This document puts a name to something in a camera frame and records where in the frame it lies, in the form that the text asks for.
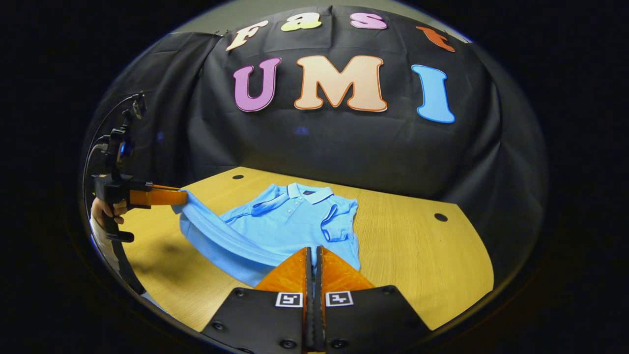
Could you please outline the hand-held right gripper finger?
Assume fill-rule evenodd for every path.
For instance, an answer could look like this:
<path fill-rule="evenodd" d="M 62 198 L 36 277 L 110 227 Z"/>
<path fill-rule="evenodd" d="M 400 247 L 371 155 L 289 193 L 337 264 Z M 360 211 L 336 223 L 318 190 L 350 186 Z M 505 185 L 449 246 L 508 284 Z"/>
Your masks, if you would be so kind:
<path fill-rule="evenodd" d="M 305 354 L 312 304 L 312 250 L 304 247 L 253 289 L 233 288 L 202 334 L 236 353 Z"/>
<path fill-rule="evenodd" d="M 326 247 L 317 247 L 315 334 L 328 354 L 401 354 L 430 329 L 394 285 L 377 287 Z"/>

